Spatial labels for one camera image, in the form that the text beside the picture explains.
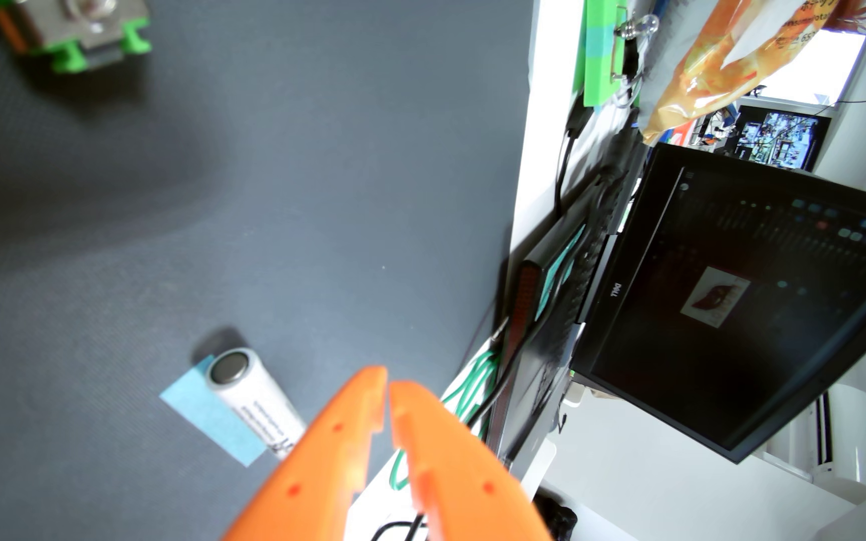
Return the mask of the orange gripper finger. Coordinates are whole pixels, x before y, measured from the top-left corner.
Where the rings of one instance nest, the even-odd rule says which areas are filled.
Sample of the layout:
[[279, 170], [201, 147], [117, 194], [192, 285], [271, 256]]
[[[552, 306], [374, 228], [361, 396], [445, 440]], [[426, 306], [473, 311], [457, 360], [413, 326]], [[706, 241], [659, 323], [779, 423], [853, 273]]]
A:
[[342, 540], [383, 429], [388, 371], [368, 366], [321, 410], [224, 534], [224, 540]]
[[425, 387], [392, 382], [390, 408], [428, 540], [551, 539], [520, 481]]

